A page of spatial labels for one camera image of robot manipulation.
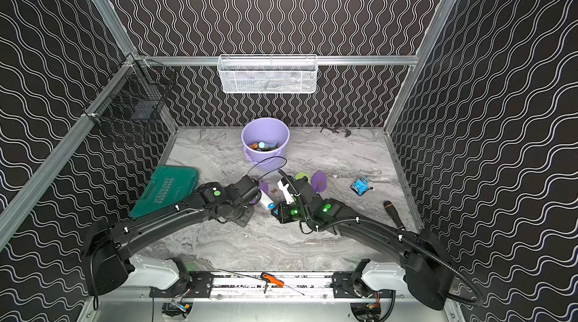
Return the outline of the white brush blue handle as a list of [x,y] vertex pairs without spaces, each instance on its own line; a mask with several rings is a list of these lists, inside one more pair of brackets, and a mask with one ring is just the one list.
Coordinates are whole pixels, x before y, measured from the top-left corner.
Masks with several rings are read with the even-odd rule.
[[259,203],[267,210],[275,208],[275,202],[265,192],[260,193]]

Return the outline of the light green trowel wooden handle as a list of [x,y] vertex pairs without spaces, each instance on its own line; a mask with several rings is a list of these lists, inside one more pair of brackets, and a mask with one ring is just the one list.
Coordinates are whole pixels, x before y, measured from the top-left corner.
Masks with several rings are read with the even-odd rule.
[[310,181],[311,181],[311,177],[310,177],[307,173],[305,173],[305,172],[298,172],[298,173],[294,176],[294,179],[295,179],[296,181],[298,181],[298,180],[304,180],[304,181],[306,181],[306,182],[310,182]]

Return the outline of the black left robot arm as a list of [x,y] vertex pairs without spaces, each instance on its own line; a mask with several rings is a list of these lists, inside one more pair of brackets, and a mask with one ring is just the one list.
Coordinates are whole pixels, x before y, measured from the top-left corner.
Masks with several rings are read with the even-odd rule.
[[185,263],[139,259],[143,248],[194,224],[217,220],[245,227],[254,213],[251,200],[260,197],[258,181],[245,175],[226,187],[206,183],[183,200],[140,218],[92,223],[81,257],[87,290],[95,298],[119,287],[149,287],[151,297],[184,295],[194,286]]

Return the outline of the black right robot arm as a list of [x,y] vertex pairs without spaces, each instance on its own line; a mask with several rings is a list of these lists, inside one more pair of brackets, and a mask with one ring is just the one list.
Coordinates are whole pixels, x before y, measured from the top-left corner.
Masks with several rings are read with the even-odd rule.
[[322,198],[303,178],[283,176],[278,189],[287,191],[285,201],[271,211],[280,223],[298,222],[313,233],[353,239],[388,255],[404,270],[401,281],[409,293],[423,305],[441,310],[447,299],[483,304],[480,289],[452,264],[433,233],[417,234],[375,221],[339,200]]

